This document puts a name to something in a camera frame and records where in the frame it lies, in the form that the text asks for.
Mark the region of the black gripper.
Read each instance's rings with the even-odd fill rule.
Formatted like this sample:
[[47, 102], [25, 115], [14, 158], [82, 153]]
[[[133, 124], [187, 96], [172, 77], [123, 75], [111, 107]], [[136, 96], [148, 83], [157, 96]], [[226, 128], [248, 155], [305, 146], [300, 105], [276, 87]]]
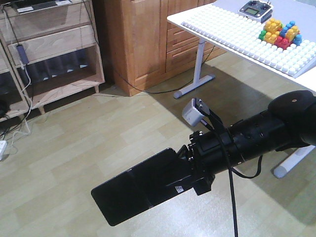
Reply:
[[175, 194], [194, 189], [199, 196], [211, 191], [215, 175], [228, 168], [225, 153], [214, 132], [194, 132], [191, 143], [179, 151], [167, 148], [157, 154], [153, 179]]

